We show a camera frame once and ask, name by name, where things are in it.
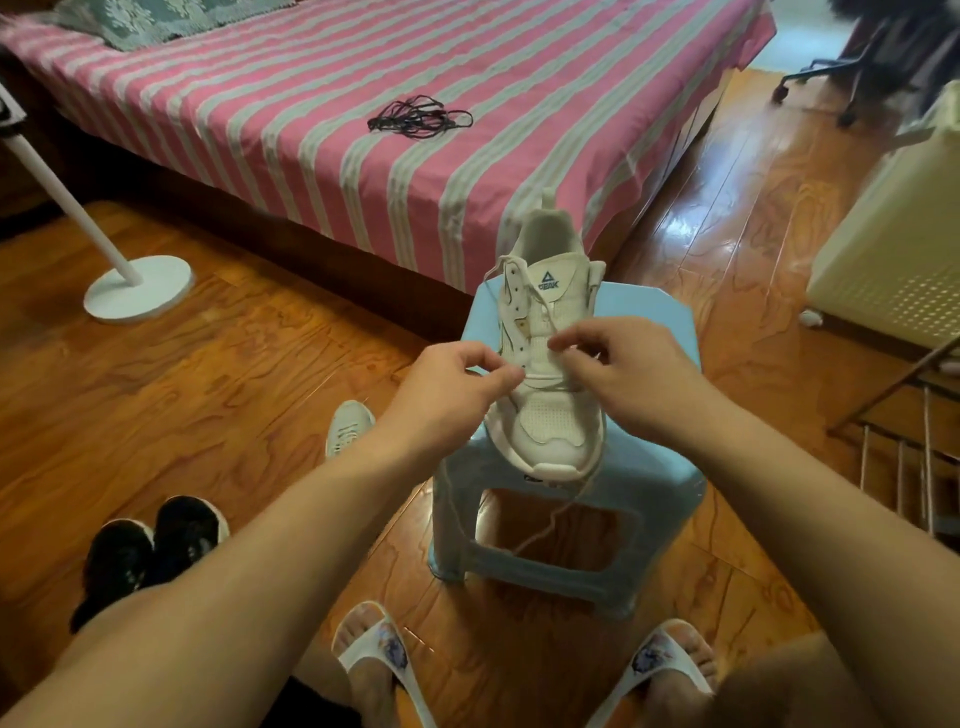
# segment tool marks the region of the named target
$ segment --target drying rack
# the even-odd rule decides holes
[[[887,438],[897,443],[897,513],[903,515],[903,480],[905,477],[904,455],[907,448],[917,450],[921,458],[920,485],[921,485],[921,521],[922,526],[931,536],[937,534],[960,535],[960,517],[956,515],[938,518],[936,513],[934,489],[934,459],[942,460],[953,467],[955,487],[960,497],[960,456],[933,447],[933,438],[930,432],[930,401],[933,397],[960,402],[960,391],[951,389],[943,384],[931,381],[924,374],[936,370],[942,362],[953,355],[960,346],[960,334],[953,336],[942,346],[927,354],[918,361],[905,375],[891,382],[879,394],[857,407],[853,412],[827,430],[832,437],[841,436],[841,431],[847,425],[856,425],[863,432],[863,442],[860,450],[860,479],[859,487],[862,491],[866,485],[867,464],[870,459],[870,439],[872,435]],[[895,432],[870,419],[870,412],[878,404],[888,399],[901,387],[915,387],[923,393],[924,401],[924,439],[922,442]]]

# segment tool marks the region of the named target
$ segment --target white slipper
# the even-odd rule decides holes
[[[682,672],[690,678],[697,690],[713,694],[707,678],[697,668],[696,663],[686,654],[686,650],[680,647],[677,641],[666,632],[667,627],[678,623],[687,624],[682,619],[668,619],[647,636],[640,649],[634,653],[633,659],[624,669],[610,695],[587,721],[586,728],[602,728],[605,726],[607,721],[610,720],[610,716],[613,715],[613,709],[616,708],[617,703],[628,692],[666,669]]]
[[[407,648],[403,645],[400,638],[400,632],[396,628],[394,621],[390,619],[387,610],[375,601],[364,601],[357,604],[349,611],[344,620],[348,619],[356,610],[366,604],[371,604],[380,610],[383,615],[377,624],[364,632],[356,641],[350,645],[344,654],[340,656],[340,664],[349,672],[350,668],[366,657],[372,657],[390,668],[403,689],[410,695],[410,701],[414,704],[417,711],[417,717],[420,719],[420,725],[423,728],[437,728],[437,724],[430,715],[430,710],[426,707],[423,700],[423,693],[420,692],[420,686],[417,684],[417,678],[414,676],[414,668],[410,664],[410,657],[407,655]],[[334,641],[340,633],[340,627],[343,622],[337,626],[333,633]]]

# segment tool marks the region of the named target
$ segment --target bed frame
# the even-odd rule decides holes
[[[296,272],[429,341],[459,338],[471,295],[255,209],[223,190],[82,132],[60,116],[46,89],[7,52],[0,56],[0,75],[29,114],[25,135],[46,137],[60,150],[67,170],[89,171],[92,179],[75,182],[74,174],[65,180],[82,202],[123,199],[157,209],[166,217],[174,210],[203,230]],[[732,70],[726,71],[718,87],[690,114],[667,147],[669,154],[664,153],[644,183],[641,200],[610,221],[590,257],[613,261],[681,156],[706,131],[731,75]]]

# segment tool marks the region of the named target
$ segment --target hand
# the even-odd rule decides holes
[[[687,449],[714,404],[729,402],[670,330],[648,319],[585,319],[554,334],[548,346],[618,425],[672,449]]]
[[[475,366],[489,374],[467,371]],[[522,369],[479,341],[427,347],[374,429],[415,454],[426,479],[476,431],[490,405],[516,389],[523,376]]]

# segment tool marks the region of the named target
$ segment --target forearm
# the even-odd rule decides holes
[[[710,410],[686,447],[892,725],[952,725],[960,560],[753,415]]]
[[[58,670],[8,725],[255,726],[416,484],[374,430]]]

